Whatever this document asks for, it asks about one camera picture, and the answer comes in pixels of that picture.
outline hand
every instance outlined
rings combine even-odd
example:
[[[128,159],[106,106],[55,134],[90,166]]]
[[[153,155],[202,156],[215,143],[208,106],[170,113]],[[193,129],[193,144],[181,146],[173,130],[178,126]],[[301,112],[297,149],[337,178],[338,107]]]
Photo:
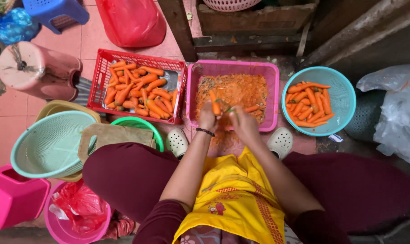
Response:
[[[252,143],[261,141],[259,136],[258,123],[256,119],[246,113],[241,106],[234,106],[232,109],[235,112],[229,114],[229,118],[234,126],[234,131],[237,133],[240,140],[249,147]]]
[[[214,133],[217,129],[216,121],[216,117],[212,112],[211,102],[207,102],[202,105],[202,109],[199,114],[199,128],[209,130]]]

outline yellow apron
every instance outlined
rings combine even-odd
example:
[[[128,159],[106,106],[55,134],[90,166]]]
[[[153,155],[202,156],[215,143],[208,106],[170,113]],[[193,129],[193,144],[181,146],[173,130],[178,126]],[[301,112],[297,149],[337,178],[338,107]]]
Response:
[[[206,158],[202,184],[191,213],[176,231],[208,225],[260,244],[283,244],[284,213],[256,158],[246,147],[237,158]]]

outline red plastic basket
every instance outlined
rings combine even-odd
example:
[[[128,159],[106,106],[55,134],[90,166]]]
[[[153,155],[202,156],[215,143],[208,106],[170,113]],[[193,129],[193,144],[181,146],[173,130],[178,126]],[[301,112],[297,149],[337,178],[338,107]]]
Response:
[[[117,111],[107,109],[102,106],[104,100],[105,88],[104,85],[109,83],[110,78],[110,64],[114,61],[126,60],[128,62],[137,63],[139,66],[148,66],[157,69],[168,69],[173,71],[180,71],[180,77],[177,84],[178,96],[176,97],[173,117],[169,120],[154,119],[152,117],[144,117],[135,113],[124,111]],[[184,101],[184,89],[187,83],[187,69],[184,61],[164,59],[157,57],[150,57],[134,53],[124,53],[111,51],[106,49],[99,49],[97,56],[97,63],[95,65],[94,78],[92,79],[92,87],[90,88],[89,100],[87,107],[99,112],[111,113],[120,116],[135,116],[149,121],[161,122],[165,124],[182,124],[181,108],[182,101]]]

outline tiled floor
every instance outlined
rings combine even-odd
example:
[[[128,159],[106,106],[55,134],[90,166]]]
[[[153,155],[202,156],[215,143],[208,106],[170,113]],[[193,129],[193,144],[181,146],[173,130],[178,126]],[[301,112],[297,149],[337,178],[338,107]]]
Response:
[[[193,37],[200,37],[202,33],[200,31],[195,4],[196,0],[184,0],[186,11],[192,12],[193,14],[193,19],[190,20],[192,35]],[[83,63],[83,72],[81,75],[89,80],[92,80],[94,75],[98,48],[183,60],[179,47],[168,25],[164,41],[156,47],[137,49],[120,48],[108,40],[98,9],[95,5],[95,0],[84,0],[84,5],[90,13],[90,20],[86,25],[73,26],[72,28],[64,30],[62,35],[55,35],[46,27],[43,27],[32,42],[42,47],[80,58]],[[221,59],[230,59],[230,57],[231,55],[219,56]],[[262,58],[237,57],[237,59],[266,62],[266,59]],[[284,84],[289,78],[287,74],[292,71],[292,66],[288,62],[285,62],[284,58],[278,60],[277,66],[280,69],[280,90],[282,91]],[[44,100],[28,96],[11,88],[7,88],[6,93],[0,96],[0,166],[10,162],[10,153],[15,141],[26,128],[33,124],[35,117],[44,105]],[[154,125],[163,134],[163,137],[165,137],[171,129],[176,127],[161,123],[154,123]],[[281,126],[291,127],[285,121],[283,115],[279,113],[278,127]],[[183,128],[189,141],[195,134],[195,131],[191,129],[187,119],[185,119],[185,126],[177,125],[177,127]],[[297,134],[294,130],[293,132],[295,139],[293,151],[304,154],[315,153],[315,138]],[[268,140],[270,135],[271,132],[264,133],[262,135],[264,141]],[[228,153],[238,155],[242,148],[243,145],[241,144],[237,144],[225,152],[219,152],[214,148],[210,150],[209,155],[217,156]],[[57,182],[57,180],[54,179],[50,179],[50,181],[52,184]],[[44,227],[45,224],[43,217],[40,216],[33,222],[23,223],[22,226]]]

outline pink plastic stool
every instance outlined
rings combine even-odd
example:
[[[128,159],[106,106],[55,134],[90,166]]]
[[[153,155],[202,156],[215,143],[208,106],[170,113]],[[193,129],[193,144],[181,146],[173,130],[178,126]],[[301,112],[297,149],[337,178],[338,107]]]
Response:
[[[74,100],[78,90],[72,76],[82,68],[78,58],[31,42],[14,43],[0,55],[2,82],[40,99]]]
[[[19,175],[10,164],[0,167],[0,230],[36,219],[50,186],[48,180]]]

